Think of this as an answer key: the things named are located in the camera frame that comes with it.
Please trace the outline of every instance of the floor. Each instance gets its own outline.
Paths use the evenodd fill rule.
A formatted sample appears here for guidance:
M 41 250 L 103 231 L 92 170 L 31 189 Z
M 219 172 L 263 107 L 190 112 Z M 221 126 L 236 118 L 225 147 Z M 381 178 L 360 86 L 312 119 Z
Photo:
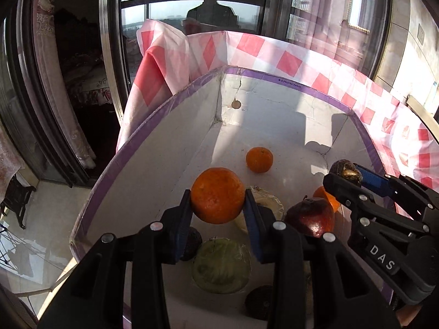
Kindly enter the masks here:
M 47 289 L 76 264 L 69 237 L 89 193 L 89 189 L 40 182 L 26 207 L 26 230 L 18 226 L 12 212 L 1 218 L 8 229 L 0 234 L 0 283 L 4 287 L 13 293 Z M 41 317 L 53 295 L 21 299 Z

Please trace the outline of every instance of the pink checkered cloth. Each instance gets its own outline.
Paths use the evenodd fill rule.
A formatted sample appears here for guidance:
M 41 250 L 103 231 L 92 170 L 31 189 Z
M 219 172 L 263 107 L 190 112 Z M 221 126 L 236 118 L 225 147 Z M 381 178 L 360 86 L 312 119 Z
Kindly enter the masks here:
M 388 174 L 403 173 L 439 191 L 439 145 L 414 113 L 359 71 L 317 52 L 245 33 L 185 36 L 147 20 L 137 39 L 143 60 L 117 149 L 172 94 L 213 69 L 232 65 L 281 76 L 339 100 L 363 122 Z

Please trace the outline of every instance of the tangerine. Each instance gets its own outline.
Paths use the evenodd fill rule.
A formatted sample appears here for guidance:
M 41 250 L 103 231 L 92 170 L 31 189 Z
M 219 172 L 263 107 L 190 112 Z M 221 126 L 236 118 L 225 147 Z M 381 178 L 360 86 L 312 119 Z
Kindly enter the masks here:
M 209 168 L 201 173 L 190 190 L 192 209 L 202 221 L 225 224 L 242 210 L 245 187 L 227 168 Z
M 332 206 L 332 210 L 334 213 L 337 212 L 337 210 L 340 207 L 340 203 L 335 199 L 335 197 L 332 194 L 329 194 L 324 186 L 318 187 L 316 191 L 313 194 L 313 198 L 323 198 L 326 199 L 330 205 Z
M 265 173 L 273 165 L 273 154 L 265 147 L 253 147 L 245 156 L 247 167 L 255 173 Z

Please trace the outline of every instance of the person silhouette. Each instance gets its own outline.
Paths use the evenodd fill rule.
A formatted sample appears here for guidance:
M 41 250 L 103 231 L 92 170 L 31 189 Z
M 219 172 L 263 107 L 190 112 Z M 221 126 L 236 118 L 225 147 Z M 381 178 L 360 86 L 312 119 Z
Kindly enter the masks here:
M 218 0 L 204 0 L 203 3 L 187 12 L 187 22 L 192 27 L 197 24 L 205 24 L 215 27 L 222 27 L 227 29 L 236 30 L 238 26 L 238 16 L 236 16 L 233 10 L 229 6 L 220 5 Z M 196 29 L 188 34 L 201 32 L 201 28 Z

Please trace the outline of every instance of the lace curtain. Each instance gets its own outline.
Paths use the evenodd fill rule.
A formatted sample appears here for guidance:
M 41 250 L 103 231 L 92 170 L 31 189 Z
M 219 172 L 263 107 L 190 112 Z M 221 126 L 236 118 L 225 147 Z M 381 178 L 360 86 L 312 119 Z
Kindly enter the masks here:
M 54 116 L 84 168 L 94 168 L 96 158 L 73 111 L 58 59 L 53 0 L 34 0 L 35 54 L 41 80 Z
M 24 166 L 0 122 L 0 202 L 3 201 L 7 186 L 17 171 Z
M 293 0 L 287 40 L 362 71 L 384 0 Z

